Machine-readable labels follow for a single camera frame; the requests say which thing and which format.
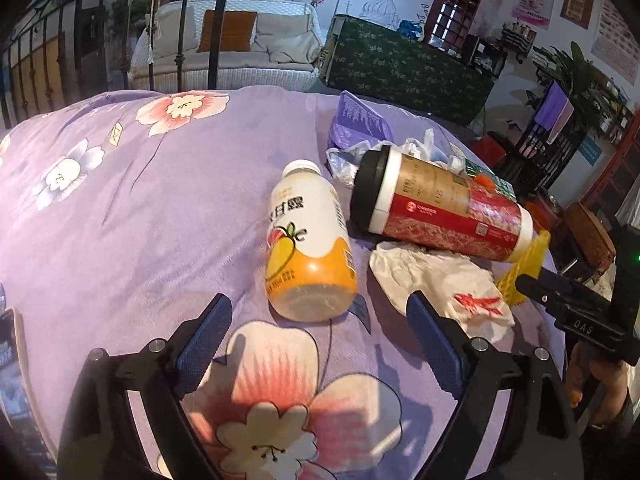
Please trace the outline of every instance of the bottle label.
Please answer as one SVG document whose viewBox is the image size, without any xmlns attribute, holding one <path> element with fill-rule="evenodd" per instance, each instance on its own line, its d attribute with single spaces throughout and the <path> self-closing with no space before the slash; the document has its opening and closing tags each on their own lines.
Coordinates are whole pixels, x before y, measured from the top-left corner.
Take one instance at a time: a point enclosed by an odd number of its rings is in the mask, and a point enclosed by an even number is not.
<svg viewBox="0 0 640 480">
<path fill-rule="evenodd" d="M 341 285 L 357 291 L 356 271 L 338 196 L 324 179 L 287 178 L 271 195 L 267 295 L 299 285 Z"/>
<path fill-rule="evenodd" d="M 520 235 L 520 208 L 471 179 L 402 156 L 383 234 L 504 261 Z"/>
</svg>

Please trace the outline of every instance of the plastic bottle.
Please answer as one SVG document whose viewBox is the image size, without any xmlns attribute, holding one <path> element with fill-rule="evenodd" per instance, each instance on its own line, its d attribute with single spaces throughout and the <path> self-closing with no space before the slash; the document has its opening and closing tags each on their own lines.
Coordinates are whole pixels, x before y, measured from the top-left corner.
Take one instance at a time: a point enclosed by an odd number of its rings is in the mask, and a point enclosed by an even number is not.
<svg viewBox="0 0 640 480">
<path fill-rule="evenodd" d="M 362 157 L 350 213 L 364 232 L 500 262 L 517 261 L 533 236 L 517 203 L 389 146 Z"/>
<path fill-rule="evenodd" d="M 338 195 L 309 160 L 282 173 L 270 200 L 267 297 L 287 319 L 317 322 L 345 313 L 358 290 Z"/>
</svg>

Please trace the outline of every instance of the orange cushion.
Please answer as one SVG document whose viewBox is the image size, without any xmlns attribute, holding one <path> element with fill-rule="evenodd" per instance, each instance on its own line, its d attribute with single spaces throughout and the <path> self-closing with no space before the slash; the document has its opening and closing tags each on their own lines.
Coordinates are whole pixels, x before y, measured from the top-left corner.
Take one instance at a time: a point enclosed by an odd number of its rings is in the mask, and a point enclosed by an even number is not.
<svg viewBox="0 0 640 480">
<path fill-rule="evenodd" d="M 222 22 L 222 36 L 220 38 L 220 52 L 250 52 L 251 34 L 254 31 L 257 12 L 245 10 L 227 10 Z M 208 52 L 211 43 L 211 29 L 214 23 L 215 11 L 206 10 L 202 22 L 202 37 L 198 52 Z"/>
</svg>

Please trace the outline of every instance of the person's hand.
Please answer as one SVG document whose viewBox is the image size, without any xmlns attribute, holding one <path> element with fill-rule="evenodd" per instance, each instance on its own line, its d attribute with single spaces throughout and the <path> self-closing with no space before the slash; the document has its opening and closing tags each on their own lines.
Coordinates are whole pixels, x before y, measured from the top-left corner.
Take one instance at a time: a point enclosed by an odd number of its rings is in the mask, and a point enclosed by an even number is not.
<svg viewBox="0 0 640 480">
<path fill-rule="evenodd" d="M 603 384 L 606 393 L 600 409 L 589 422 L 597 426 L 611 422 L 625 404 L 626 366 L 624 361 L 619 363 L 607 361 L 595 348 L 578 342 L 571 352 L 571 360 L 564 380 L 564 390 L 569 397 L 571 407 L 575 408 L 582 400 L 582 387 L 591 374 Z"/>
</svg>

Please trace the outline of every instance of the qr code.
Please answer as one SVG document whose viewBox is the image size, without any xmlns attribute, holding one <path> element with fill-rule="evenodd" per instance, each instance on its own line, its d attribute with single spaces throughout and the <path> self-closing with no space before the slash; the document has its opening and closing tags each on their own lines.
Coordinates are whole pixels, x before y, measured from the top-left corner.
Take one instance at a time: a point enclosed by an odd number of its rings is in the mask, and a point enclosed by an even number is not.
<svg viewBox="0 0 640 480">
<path fill-rule="evenodd" d="M 478 227 L 476 227 L 476 234 L 480 236 L 486 236 L 486 232 L 488 231 L 488 229 L 489 229 L 489 226 L 487 224 L 478 222 Z"/>
</svg>

